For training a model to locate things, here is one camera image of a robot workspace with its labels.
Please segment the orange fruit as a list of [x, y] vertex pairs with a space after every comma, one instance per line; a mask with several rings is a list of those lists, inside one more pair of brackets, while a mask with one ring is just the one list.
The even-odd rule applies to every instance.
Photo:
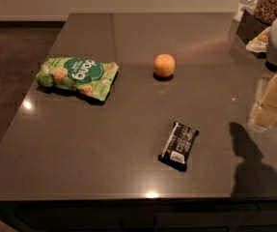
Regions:
[[154, 72], [160, 77], [171, 76], [176, 69], [174, 58], [169, 54], [160, 54], [154, 60]]

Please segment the green snack bag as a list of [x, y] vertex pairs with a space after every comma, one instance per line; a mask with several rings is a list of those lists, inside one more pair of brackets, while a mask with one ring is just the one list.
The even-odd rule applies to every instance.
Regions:
[[76, 91], [104, 102], [118, 69], [115, 62], [104, 64], [73, 57], [49, 58], [41, 65], [36, 80], [43, 87]]

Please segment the black snack bar wrapper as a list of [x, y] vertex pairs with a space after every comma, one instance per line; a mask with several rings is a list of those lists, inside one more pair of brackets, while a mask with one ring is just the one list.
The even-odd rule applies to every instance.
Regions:
[[158, 155], [158, 160], [180, 172], [185, 172], [191, 148], [198, 135], [199, 132], [196, 129], [174, 122], [165, 147]]

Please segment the black box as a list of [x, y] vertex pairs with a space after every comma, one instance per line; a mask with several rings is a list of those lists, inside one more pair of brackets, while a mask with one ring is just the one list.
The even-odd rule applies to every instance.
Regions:
[[252, 14], [244, 11], [241, 21], [238, 24], [236, 34], [245, 44], [248, 44], [266, 28], [266, 24], [261, 23]]

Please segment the pale snack packet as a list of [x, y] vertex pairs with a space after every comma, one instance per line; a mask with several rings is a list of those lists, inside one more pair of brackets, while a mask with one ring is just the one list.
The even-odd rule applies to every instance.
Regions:
[[265, 28], [257, 37], [251, 40], [246, 49], [253, 53], [266, 53], [270, 27]]

